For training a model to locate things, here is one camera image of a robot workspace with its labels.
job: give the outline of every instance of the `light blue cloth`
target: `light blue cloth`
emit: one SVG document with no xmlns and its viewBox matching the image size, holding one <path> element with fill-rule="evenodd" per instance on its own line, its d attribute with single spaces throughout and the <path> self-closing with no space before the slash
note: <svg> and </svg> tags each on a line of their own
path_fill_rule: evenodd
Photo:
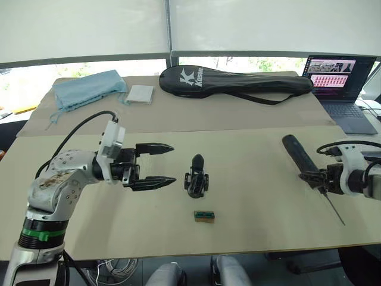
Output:
<svg viewBox="0 0 381 286">
<path fill-rule="evenodd" d="M 127 92 L 127 85 L 116 70 L 109 70 L 53 85 L 58 112 L 50 116 L 57 123 L 63 112 L 100 100 L 115 92 Z"/>
</svg>

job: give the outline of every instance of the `laptop keyboard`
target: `laptop keyboard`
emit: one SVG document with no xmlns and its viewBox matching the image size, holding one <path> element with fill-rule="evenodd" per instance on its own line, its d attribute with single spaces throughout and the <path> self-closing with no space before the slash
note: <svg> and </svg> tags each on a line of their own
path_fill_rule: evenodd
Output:
<svg viewBox="0 0 381 286">
<path fill-rule="evenodd" d="M 364 117 L 359 108 L 351 104 L 323 104 L 324 109 L 333 116 Z"/>
</svg>

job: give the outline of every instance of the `white cable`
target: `white cable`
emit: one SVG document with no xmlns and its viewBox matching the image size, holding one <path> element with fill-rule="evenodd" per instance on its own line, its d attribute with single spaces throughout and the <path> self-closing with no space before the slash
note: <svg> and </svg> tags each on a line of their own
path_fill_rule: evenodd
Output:
<svg viewBox="0 0 381 286">
<path fill-rule="evenodd" d="M 97 274 L 96 274 L 96 279 L 94 279 L 94 277 L 90 274 L 90 271 L 87 270 L 87 275 L 91 281 L 91 283 L 94 285 L 94 286 L 99 286 L 99 284 L 103 284 L 103 285 L 120 285 L 124 282 L 126 282 L 136 271 L 136 269 L 138 268 L 138 259 L 129 259 L 127 261 L 127 264 L 125 265 L 125 267 L 122 267 L 122 268 L 114 268 L 113 265 L 112 265 L 112 261 L 114 259 L 108 259 L 106 260 L 105 262 L 103 263 L 100 263 L 98 266 L 97 266 Z M 116 282 L 116 283 L 106 283 L 106 282 L 102 282 L 102 281 L 98 281 L 99 279 L 99 267 L 102 266 L 102 265 L 106 265 L 107 269 L 110 271 L 110 274 L 112 274 L 114 277 L 116 278 L 119 278 L 119 279 L 123 279 L 125 277 L 125 279 L 123 279 L 122 281 L 120 282 Z"/>
<path fill-rule="evenodd" d="M 98 266 L 96 267 L 97 270 L 98 270 L 97 273 L 96 273 L 96 280 L 95 280 L 95 284 L 96 284 L 96 286 L 98 286 L 99 267 L 100 267 L 101 265 L 103 265 L 103 264 L 106 264 L 106 263 L 108 263 L 108 262 L 106 261 L 106 262 L 100 263 L 100 264 L 98 264 Z"/>
<path fill-rule="evenodd" d="M 112 264 L 112 260 L 107 260 L 106 262 L 106 268 L 109 271 L 109 273 L 117 278 L 125 278 L 126 276 L 131 276 L 136 268 L 138 267 L 138 259 L 129 259 L 126 263 L 126 265 L 122 268 L 116 268 Z"/>
</svg>

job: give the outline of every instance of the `cardboard sheet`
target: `cardboard sheet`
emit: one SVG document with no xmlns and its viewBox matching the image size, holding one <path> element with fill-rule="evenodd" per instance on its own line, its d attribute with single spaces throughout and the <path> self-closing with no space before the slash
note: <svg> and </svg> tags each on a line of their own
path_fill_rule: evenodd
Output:
<svg viewBox="0 0 381 286">
<path fill-rule="evenodd" d="M 296 76 L 294 71 L 266 74 Z M 58 79 L 56 82 L 65 80 L 70 79 Z M 124 105 L 118 101 L 118 94 L 114 94 L 78 110 L 65 113 L 57 124 L 50 125 L 49 117 L 57 111 L 54 93 L 50 90 L 18 136 L 65 135 L 83 119 L 101 110 L 116 112 L 120 118 L 120 124 L 130 133 L 332 126 L 336 124 L 311 93 L 279 105 L 269 106 L 226 94 L 215 94 L 204 99 L 175 97 L 160 89 L 158 76 L 125 77 L 124 80 L 129 88 L 133 85 L 153 86 L 152 104 Z M 287 95 L 255 94 L 255 96 L 280 100 Z M 87 123 L 79 129 L 78 134 L 102 133 L 105 126 L 104 120 L 100 117 Z"/>
<path fill-rule="evenodd" d="M 121 184 L 88 185 L 65 238 L 75 259 L 279 251 L 381 243 L 381 202 L 330 194 L 329 203 L 298 177 L 282 145 L 294 134 L 318 167 L 332 158 L 315 153 L 343 139 L 337 126 L 214 132 L 128 133 L 124 146 L 162 142 L 175 150 L 139 158 L 141 177 L 177 178 L 167 187 L 132 192 Z M 100 135 L 75 136 L 66 149 L 97 150 Z M 63 136 L 18 138 L 0 162 L 0 260 L 9 259 L 21 231 L 27 189 L 37 168 Z M 210 176 L 204 198 L 183 189 L 192 157 L 200 153 Z M 214 223 L 199 223 L 193 211 L 214 211 Z"/>
</svg>

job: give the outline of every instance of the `notepad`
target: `notepad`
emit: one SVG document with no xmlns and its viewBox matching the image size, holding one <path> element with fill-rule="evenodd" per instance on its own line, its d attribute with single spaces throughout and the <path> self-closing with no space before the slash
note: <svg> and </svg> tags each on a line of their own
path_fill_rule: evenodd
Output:
<svg viewBox="0 0 381 286">
<path fill-rule="evenodd" d="M 151 104 L 153 86 L 133 85 L 126 98 L 126 102 Z"/>
</svg>

